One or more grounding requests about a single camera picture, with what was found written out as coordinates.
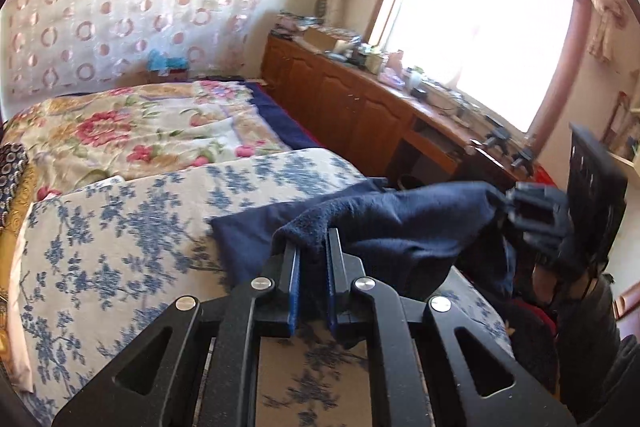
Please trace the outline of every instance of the window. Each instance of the window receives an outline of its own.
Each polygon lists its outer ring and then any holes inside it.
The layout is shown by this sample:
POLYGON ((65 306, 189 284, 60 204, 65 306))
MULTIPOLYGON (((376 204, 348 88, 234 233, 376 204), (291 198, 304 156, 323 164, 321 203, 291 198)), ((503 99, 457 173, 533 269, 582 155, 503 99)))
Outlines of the window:
MULTIPOLYGON (((586 27, 580 42, 568 39, 575 11, 585 2, 382 0, 369 41, 403 50, 405 66, 419 66, 460 91, 516 136, 535 135, 543 120, 558 117, 563 102, 549 99, 561 98, 563 90, 568 95, 577 72, 586 27), (574 71, 562 61, 572 49, 574 71), (558 82, 568 85, 559 89, 558 82)), ((586 13, 588 24, 590 6, 586 13)))

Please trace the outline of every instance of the yellow fabric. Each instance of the yellow fabric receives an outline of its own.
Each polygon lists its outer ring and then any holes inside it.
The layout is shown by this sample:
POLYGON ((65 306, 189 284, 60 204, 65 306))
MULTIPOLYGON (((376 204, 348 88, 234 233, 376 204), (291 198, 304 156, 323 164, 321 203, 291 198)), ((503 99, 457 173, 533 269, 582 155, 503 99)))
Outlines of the yellow fabric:
POLYGON ((20 185, 11 202, 7 225, 0 231, 0 360, 11 377, 11 348, 7 333, 6 301, 8 299, 9 275, 14 257, 15 244, 20 227, 31 203, 36 187, 36 171, 31 164, 24 170, 20 185))

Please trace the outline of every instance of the white and blue patterned sheet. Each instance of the white and blue patterned sheet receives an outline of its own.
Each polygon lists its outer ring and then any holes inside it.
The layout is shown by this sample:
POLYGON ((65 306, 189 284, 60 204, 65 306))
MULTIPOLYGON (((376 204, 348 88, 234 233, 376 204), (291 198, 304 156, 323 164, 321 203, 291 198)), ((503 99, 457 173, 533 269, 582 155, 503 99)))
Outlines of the white and blue patterned sheet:
MULTIPOLYGON (((207 236, 207 217, 305 200, 361 179, 340 157, 311 149, 86 187, 37 203, 26 232, 19 301, 35 383, 34 394, 23 394, 28 408, 43 425, 50 425, 55 413, 176 298, 206 300, 226 294, 216 246, 207 236)), ((481 297, 471 290, 471 297, 461 293, 458 301, 495 330, 495 338, 510 352, 500 318, 490 307, 482 316, 488 304, 484 301, 478 308, 474 301, 481 297)), ((281 389, 263 392, 266 413, 257 421, 263 417, 268 425, 270 413, 278 413, 287 417, 287 425, 321 427, 330 424, 322 414, 337 413, 341 401, 361 396, 367 407, 362 356, 335 343, 326 347, 321 339, 316 337, 318 344, 307 334, 304 341, 282 344, 292 349, 287 360, 300 360, 302 366, 284 364, 286 381, 280 382, 281 389), (324 358, 310 355, 318 350, 324 358), (323 380, 327 364, 331 375, 344 374, 344 381, 365 387, 351 385, 336 394, 338 381, 323 380), (336 364, 349 367, 341 373, 336 364), (287 402, 284 397, 296 382, 302 391, 287 402)), ((278 365, 283 366, 282 358, 278 365)))

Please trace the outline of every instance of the box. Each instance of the box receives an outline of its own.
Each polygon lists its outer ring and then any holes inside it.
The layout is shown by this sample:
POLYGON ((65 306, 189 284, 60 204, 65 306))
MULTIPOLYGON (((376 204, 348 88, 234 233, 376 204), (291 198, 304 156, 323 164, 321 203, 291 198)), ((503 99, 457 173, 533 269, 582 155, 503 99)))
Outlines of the box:
POLYGON ((341 54, 353 48, 359 38, 354 32, 338 28, 309 28, 305 31, 305 42, 318 48, 322 52, 341 54))
POLYGON ((151 84, 162 84, 164 82, 189 82, 189 70, 169 70, 167 76, 160 76, 160 71, 149 71, 151 84))

